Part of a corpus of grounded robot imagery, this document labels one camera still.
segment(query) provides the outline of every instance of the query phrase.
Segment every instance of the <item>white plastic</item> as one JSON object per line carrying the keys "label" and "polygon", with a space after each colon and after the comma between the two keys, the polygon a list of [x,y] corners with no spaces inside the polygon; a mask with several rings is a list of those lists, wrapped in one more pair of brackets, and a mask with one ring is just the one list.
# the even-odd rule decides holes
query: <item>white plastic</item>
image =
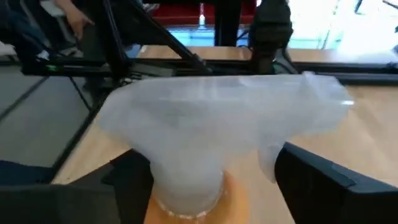
{"label": "white plastic", "polygon": [[334,128],[352,104],[334,77],[156,78],[112,92],[98,123],[151,161],[161,205],[194,217],[219,197],[224,154],[258,149],[274,181],[286,139]]}

